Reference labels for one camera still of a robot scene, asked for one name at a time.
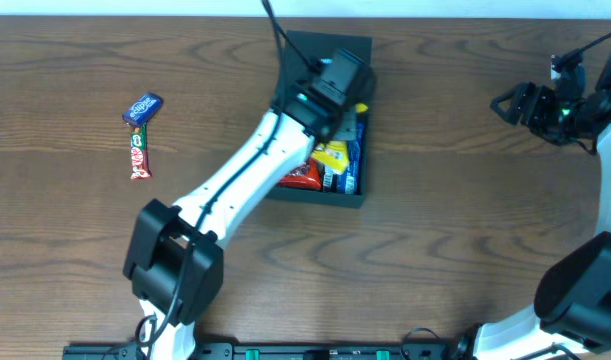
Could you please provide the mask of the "dark green gift box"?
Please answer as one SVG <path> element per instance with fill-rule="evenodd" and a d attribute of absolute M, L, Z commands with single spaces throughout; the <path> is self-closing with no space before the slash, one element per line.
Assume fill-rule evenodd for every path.
<path fill-rule="evenodd" d="M 312 60 L 327 58 L 332 55 L 333 51 L 339 48 L 344 48 L 353 53 L 367 64 L 371 64 L 372 57 L 372 39 L 370 37 L 349 36 L 338 34 L 325 34 L 316 32 L 292 31 L 288 30 L 287 35 L 294 45 L 303 51 L 303 54 L 309 56 Z M 309 203 L 319 205 L 330 205 L 344 208 L 360 208 L 364 202 L 366 191 L 365 179 L 367 166 L 367 141 L 366 135 L 369 128 L 369 114 L 361 119 L 364 123 L 364 136 L 362 142 L 362 158 L 360 164 L 360 181 L 358 193 L 356 195 L 345 195 L 336 192 L 336 175 L 331 192 L 310 191 L 301 189 L 292 189 L 274 187 L 268 194 L 267 198 L 281 201 L 291 201 L 298 203 Z M 323 175 L 323 166 L 318 166 L 319 174 Z"/>

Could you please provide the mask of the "yellow Hacks candy bag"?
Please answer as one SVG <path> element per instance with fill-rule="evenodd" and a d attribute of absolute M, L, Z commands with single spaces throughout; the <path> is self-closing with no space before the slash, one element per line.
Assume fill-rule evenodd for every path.
<path fill-rule="evenodd" d="M 369 106 L 360 104 L 357 110 L 358 123 L 363 123 L 361 119 L 368 114 Z M 322 166 L 330 167 L 335 174 L 341 175 L 349 165 L 347 142 L 331 140 L 325 144 L 321 143 L 315 147 L 310 158 Z"/>

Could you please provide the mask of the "blue biscuit packet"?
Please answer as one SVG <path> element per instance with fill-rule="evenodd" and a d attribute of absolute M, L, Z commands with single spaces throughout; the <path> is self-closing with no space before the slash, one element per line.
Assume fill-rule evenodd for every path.
<path fill-rule="evenodd" d="M 355 139 L 347 142 L 349 165 L 345 172 L 337 177 L 337 193 L 345 195 L 356 195 L 358 193 L 364 128 L 363 123 L 357 123 Z"/>

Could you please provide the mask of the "black red snack packet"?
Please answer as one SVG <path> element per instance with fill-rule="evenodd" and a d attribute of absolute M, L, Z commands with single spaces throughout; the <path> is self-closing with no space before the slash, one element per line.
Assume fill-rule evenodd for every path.
<path fill-rule="evenodd" d="M 335 177 L 334 171 L 330 167 L 325 166 L 322 175 L 322 192 L 331 192 L 333 190 Z"/>

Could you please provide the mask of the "red Hacks candy bag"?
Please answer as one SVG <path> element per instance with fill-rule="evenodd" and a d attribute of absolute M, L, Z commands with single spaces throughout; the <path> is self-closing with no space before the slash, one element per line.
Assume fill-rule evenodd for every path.
<path fill-rule="evenodd" d="M 277 185 L 284 188 L 320 191 L 322 181 L 317 162 L 314 159 L 308 159 L 284 176 Z"/>

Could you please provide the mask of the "blue Eclipse mints box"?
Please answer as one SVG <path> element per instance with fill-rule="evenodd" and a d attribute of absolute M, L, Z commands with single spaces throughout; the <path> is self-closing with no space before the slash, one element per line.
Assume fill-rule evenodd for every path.
<path fill-rule="evenodd" d="M 160 96 L 145 93 L 122 114 L 122 120 L 130 126 L 140 128 L 155 116 L 163 103 Z"/>

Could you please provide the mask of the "red KitKat bar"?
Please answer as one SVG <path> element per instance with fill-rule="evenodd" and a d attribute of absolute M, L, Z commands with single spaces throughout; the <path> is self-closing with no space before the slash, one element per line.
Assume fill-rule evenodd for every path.
<path fill-rule="evenodd" d="M 151 177 L 147 152 L 146 126 L 130 127 L 130 159 L 132 180 Z"/>

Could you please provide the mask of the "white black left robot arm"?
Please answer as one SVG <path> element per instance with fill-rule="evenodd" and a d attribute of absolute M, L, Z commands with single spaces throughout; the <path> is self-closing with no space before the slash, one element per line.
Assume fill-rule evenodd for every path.
<path fill-rule="evenodd" d="M 343 91 L 295 84 L 281 92 L 242 147 L 205 183 L 172 206 L 150 201 L 138 214 L 123 266 L 144 312 L 135 342 L 147 359 L 187 359 L 194 326 L 218 294 L 224 250 L 243 220 L 343 116 L 368 104 L 374 81 Z"/>

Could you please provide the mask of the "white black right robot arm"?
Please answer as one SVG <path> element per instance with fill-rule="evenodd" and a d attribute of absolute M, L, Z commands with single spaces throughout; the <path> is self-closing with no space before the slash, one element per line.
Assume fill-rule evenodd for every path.
<path fill-rule="evenodd" d="M 547 143 L 577 144 L 598 156 L 595 234 L 544 274 L 531 305 L 461 341 L 465 359 L 578 359 L 611 351 L 611 53 L 590 95 L 582 60 L 580 49 L 553 56 L 553 87 L 520 83 L 490 107 Z"/>

